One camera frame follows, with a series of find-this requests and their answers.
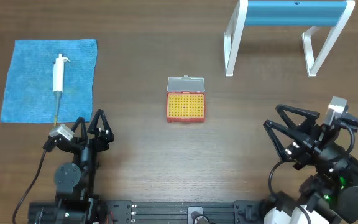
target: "white stand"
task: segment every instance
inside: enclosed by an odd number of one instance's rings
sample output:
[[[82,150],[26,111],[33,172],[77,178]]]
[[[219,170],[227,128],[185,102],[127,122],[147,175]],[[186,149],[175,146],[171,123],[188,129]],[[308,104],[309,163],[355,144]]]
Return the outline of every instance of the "white stand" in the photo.
[[[233,76],[234,64],[236,63],[237,53],[240,46],[242,30],[246,23],[246,15],[248,9],[248,0],[239,0],[230,22],[227,25],[226,31],[223,34],[224,39],[224,68],[226,76]],[[313,77],[317,75],[317,71],[323,64],[329,51],[333,47],[339,34],[342,32],[347,20],[354,9],[354,0],[346,1],[346,8],[338,20],[336,26],[329,31],[328,37],[321,49],[316,61],[313,56],[313,48],[311,46],[311,36],[320,29],[320,27],[311,27],[302,34],[303,48],[305,51],[306,69],[308,76]]]

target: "transparent lid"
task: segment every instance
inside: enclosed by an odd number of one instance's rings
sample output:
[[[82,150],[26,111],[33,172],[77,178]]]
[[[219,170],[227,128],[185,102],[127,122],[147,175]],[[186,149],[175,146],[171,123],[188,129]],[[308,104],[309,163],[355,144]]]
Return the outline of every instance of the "transparent lid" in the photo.
[[[183,77],[169,77],[168,78],[168,92],[195,92],[204,93],[205,84],[203,77],[189,77],[184,75]]]

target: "white object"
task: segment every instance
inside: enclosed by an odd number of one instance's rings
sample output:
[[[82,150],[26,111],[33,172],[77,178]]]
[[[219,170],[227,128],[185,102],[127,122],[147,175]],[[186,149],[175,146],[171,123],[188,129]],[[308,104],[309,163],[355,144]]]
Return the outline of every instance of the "white object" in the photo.
[[[312,224],[329,224],[329,222],[316,211],[310,213],[306,210],[306,212]],[[308,224],[308,220],[299,208],[295,208],[294,211],[292,211],[292,217],[283,211],[279,212],[276,208],[273,208],[266,214],[264,224]]]
[[[63,92],[63,74],[65,72],[65,62],[69,62],[69,59],[59,54],[59,57],[55,60],[53,66],[53,92]]]
[[[248,0],[239,0],[236,8],[230,18],[226,31],[223,34],[224,41],[224,69],[227,77],[233,76],[234,64],[236,63],[237,53],[240,46],[242,30],[246,23],[246,15],[248,9]],[[333,47],[339,34],[342,32],[347,20],[354,9],[354,1],[347,0],[346,8],[338,20],[336,26],[329,31],[328,37],[321,49],[316,61],[313,56],[313,48],[311,46],[311,36],[320,29],[313,26],[302,34],[303,49],[305,52],[306,69],[309,77],[317,75],[317,71],[323,64],[329,51]]]

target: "white plastic bracket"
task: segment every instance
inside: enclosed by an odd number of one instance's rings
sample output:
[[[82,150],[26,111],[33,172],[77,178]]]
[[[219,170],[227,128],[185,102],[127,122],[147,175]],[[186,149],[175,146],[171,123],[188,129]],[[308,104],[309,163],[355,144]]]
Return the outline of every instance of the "white plastic bracket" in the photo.
[[[247,9],[248,0],[239,0],[230,18],[229,25],[223,33],[224,70],[227,77],[233,76],[242,30],[246,24]]]
[[[329,51],[332,49],[335,41],[341,34],[343,28],[346,25],[347,20],[350,18],[352,11],[354,9],[354,1],[347,0],[346,1],[346,8],[342,13],[341,17],[338,20],[336,26],[332,27],[329,31],[328,37],[321,49],[320,53],[318,54],[316,60],[314,60],[313,55],[313,48],[311,46],[311,36],[317,32],[320,27],[311,27],[306,32],[302,34],[302,41],[303,41],[303,50],[305,52],[305,61],[306,61],[306,69],[308,71],[309,77],[315,77],[317,75],[318,70],[320,69],[321,65],[323,64],[324,60],[326,59]]]

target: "wooden surface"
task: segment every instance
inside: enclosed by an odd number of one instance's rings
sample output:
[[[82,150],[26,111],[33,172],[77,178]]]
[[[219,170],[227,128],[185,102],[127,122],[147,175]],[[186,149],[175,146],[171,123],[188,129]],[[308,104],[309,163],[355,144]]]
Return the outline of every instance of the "wooden surface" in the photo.
[[[358,117],[358,1],[317,77],[306,76],[301,33],[307,28],[245,28],[234,77],[224,76],[223,31],[235,0],[0,0],[0,112],[17,39],[98,40],[94,112],[104,109],[115,135],[101,153],[96,193],[106,199],[232,202],[268,195],[278,156],[265,133],[280,121],[279,103],[325,114],[332,96],[348,99]],[[313,39],[319,49],[326,32]],[[168,77],[205,77],[206,122],[168,124]],[[51,124],[0,123],[0,223],[34,177]],[[339,142],[347,147],[347,136]],[[353,155],[358,158],[358,133]],[[53,200],[55,169],[71,161],[47,154],[30,201]],[[296,197],[314,172],[279,168],[275,190]]]

